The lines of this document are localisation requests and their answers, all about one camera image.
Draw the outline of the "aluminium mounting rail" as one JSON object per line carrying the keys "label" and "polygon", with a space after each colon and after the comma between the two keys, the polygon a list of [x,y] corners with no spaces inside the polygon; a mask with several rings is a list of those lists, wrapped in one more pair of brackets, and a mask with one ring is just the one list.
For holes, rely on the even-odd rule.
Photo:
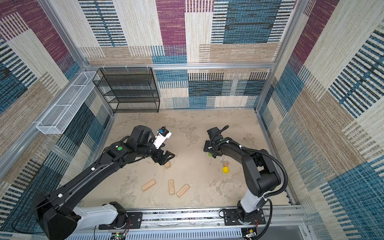
{"label": "aluminium mounting rail", "polygon": [[70,240],[315,240],[302,206],[265,206],[249,225],[236,218],[234,207],[137,209],[128,230],[84,229]]}

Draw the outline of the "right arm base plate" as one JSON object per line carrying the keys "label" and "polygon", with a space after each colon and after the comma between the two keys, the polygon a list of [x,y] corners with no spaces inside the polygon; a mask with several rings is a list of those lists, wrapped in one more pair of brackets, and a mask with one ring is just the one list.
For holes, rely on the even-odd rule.
{"label": "right arm base plate", "polygon": [[262,210],[245,213],[240,208],[236,209],[221,209],[219,217],[224,219],[226,226],[239,225],[264,225],[266,223],[265,215]]}

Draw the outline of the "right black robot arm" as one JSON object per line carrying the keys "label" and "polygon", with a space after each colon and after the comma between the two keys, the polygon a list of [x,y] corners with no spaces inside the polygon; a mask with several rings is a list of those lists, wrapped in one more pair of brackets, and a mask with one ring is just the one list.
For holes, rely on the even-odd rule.
{"label": "right black robot arm", "polygon": [[242,146],[232,138],[224,138],[222,132],[228,129],[217,127],[207,130],[209,140],[205,142],[204,152],[217,156],[227,156],[243,167],[248,190],[237,205],[237,221],[251,223],[261,215],[262,207],[271,196],[282,193],[288,185],[288,174],[284,166],[266,150],[255,150]]}

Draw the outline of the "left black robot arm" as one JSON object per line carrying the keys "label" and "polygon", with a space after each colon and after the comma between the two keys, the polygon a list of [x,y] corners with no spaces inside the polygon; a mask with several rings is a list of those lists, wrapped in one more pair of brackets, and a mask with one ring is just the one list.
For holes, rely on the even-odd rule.
{"label": "left black robot arm", "polygon": [[129,219],[125,208],[117,202],[100,207],[79,208],[78,203],[103,180],[124,166],[152,158],[163,166],[175,157],[163,151],[171,132],[162,127],[155,135],[149,127],[136,126],[129,136],[111,144],[88,168],[68,183],[49,194],[33,198],[37,223],[50,240],[65,240],[73,232],[95,226],[127,229]]}

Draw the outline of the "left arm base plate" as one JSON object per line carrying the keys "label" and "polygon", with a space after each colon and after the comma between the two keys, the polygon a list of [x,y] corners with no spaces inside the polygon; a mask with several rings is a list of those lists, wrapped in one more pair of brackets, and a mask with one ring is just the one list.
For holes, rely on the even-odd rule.
{"label": "left arm base plate", "polygon": [[99,225],[99,230],[128,230],[139,229],[142,223],[143,212],[128,212],[119,214],[109,225]]}

